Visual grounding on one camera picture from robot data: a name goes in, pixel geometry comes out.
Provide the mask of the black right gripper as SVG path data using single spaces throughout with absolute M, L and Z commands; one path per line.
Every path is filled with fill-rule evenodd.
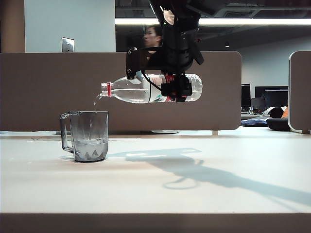
M 163 27 L 163 72 L 168 74 L 184 73 L 196 61 L 201 65 L 204 58 L 195 42 L 198 28 L 188 31 L 180 31 L 173 26 Z M 186 98 L 192 95 L 192 85 L 185 74 L 176 76 L 176 87 L 174 83 L 162 83 L 161 95 L 175 97 L 176 102 L 185 102 Z

